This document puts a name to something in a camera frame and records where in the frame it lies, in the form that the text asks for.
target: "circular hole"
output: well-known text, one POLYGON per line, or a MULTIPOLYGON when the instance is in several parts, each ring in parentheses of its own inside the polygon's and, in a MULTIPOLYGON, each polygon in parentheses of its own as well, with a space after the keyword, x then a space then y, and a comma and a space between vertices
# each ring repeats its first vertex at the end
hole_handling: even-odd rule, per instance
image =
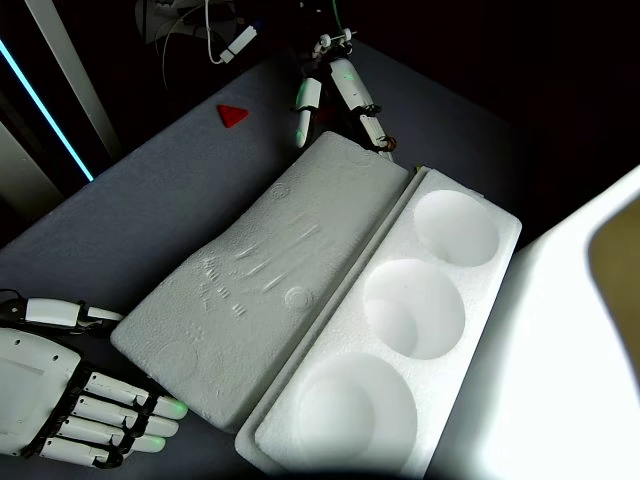
POLYGON ((422 244, 445 262, 475 267, 498 250, 498 230, 486 208, 462 193, 427 194, 416 205, 413 219, 422 244))
POLYGON ((364 308, 378 337, 411 358, 437 358, 464 330, 464 304, 456 287, 421 260, 380 265, 366 280, 364 308))
POLYGON ((365 354, 339 356, 301 385, 296 435, 317 470, 397 472, 415 443, 413 395, 391 365, 365 354))

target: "blue light strip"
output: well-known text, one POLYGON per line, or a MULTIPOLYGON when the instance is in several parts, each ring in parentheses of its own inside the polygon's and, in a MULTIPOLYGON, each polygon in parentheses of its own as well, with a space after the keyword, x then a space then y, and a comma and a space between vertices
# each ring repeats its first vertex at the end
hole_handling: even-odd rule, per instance
POLYGON ((51 128, 53 129, 53 131, 56 132, 56 135, 58 135, 58 138, 60 138, 60 141, 65 146, 69 154, 76 161, 76 163, 80 167, 80 170, 82 170, 82 173, 86 175, 87 179, 90 182, 93 182, 93 175, 91 175, 89 170, 87 170, 87 167, 84 165, 84 163, 82 163, 82 160, 80 160, 80 157, 78 156, 76 151, 73 149, 73 147, 67 140, 67 137, 64 136, 64 133, 62 133, 62 130, 60 130, 60 127, 58 127, 58 124, 53 119, 49 111, 47 110, 47 107, 44 106, 44 103, 42 103, 42 101, 40 100, 40 97, 38 97, 38 94, 35 92, 31 84, 27 80, 27 77, 24 76, 24 73, 22 73, 22 70, 20 70, 20 67, 18 67, 18 64, 9 53, 9 50, 7 50, 7 47, 4 46, 4 43, 2 42, 1 39, 0 39, 0 53, 2 53, 2 56, 5 58, 5 60, 11 67, 11 70, 13 70, 13 73, 16 74, 16 77, 18 77, 18 80, 20 80, 20 83, 22 83, 22 86, 24 87, 24 89, 27 91, 27 93, 29 94, 33 102, 36 104, 36 106, 40 109, 40 112, 42 113, 44 118, 46 118, 47 122, 49 122, 49 125, 51 125, 51 128))

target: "white styrofoam packaging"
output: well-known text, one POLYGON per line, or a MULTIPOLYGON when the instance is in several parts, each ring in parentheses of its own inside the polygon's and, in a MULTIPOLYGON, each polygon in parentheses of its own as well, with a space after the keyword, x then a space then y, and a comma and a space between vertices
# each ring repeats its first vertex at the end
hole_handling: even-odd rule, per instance
POLYGON ((323 134, 112 343, 211 424, 237 431, 407 181, 402 167, 323 134))
POLYGON ((238 452, 268 473, 423 476, 520 230, 480 195, 419 172, 243 425, 238 452))

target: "red triangular object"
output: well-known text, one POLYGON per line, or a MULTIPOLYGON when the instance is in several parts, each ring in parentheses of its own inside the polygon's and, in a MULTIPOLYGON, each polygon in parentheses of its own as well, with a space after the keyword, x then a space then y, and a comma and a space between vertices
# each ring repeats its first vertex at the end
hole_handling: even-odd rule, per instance
POLYGON ((231 128, 236 123, 244 120, 249 116, 249 111, 244 108, 228 107, 227 105, 218 105, 218 113, 225 127, 231 128))

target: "gray table surface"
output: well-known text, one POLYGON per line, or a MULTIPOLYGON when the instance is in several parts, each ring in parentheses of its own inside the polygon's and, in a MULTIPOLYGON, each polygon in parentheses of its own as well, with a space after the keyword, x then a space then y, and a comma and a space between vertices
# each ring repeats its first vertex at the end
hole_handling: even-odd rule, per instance
MULTIPOLYGON (((363 44, 354 50, 354 65, 383 106, 380 120, 399 141, 395 161, 407 169, 436 168, 517 215, 528 166, 519 133, 381 53, 363 44)), ((130 311, 295 160, 297 118, 289 108, 299 81, 287 55, 243 74, 0 251, 0 286, 28 297, 82 299, 130 311), (226 129, 217 104, 246 108, 250 115, 226 129)), ((98 366, 142 377, 108 342, 83 338, 74 344, 98 366)), ((471 413, 454 409, 452 415, 459 422, 471 413)), ((441 445, 449 458, 446 430, 441 445)), ((435 468, 439 456, 437 451, 435 468)), ((41 458, 0 458, 2 478, 251 473, 255 469, 235 453, 233 437, 193 414, 163 452, 133 455, 108 473, 41 458)))

